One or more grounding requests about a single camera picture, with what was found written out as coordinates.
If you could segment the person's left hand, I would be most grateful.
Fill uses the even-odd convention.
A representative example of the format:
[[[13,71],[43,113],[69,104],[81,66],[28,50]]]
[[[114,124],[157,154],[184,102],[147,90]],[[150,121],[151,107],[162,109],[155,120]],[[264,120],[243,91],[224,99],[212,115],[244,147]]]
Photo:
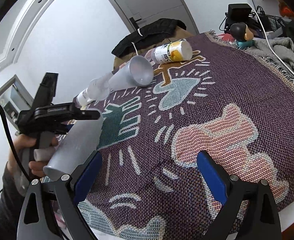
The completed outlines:
[[[19,135],[14,139],[14,147],[19,154],[20,152],[27,155],[27,160],[30,159],[30,149],[34,149],[34,145],[36,144],[37,140],[35,138],[26,136],[24,134]],[[43,149],[36,149],[36,152],[39,154],[54,154],[56,151],[55,147],[58,146],[58,140],[56,137],[53,137],[48,148]],[[43,178],[45,173],[43,168],[48,164],[48,161],[30,161],[28,163],[27,173],[31,171],[34,176],[39,178]],[[14,177],[15,173],[20,170],[18,163],[15,160],[12,150],[9,150],[9,156],[7,161],[7,170]]]

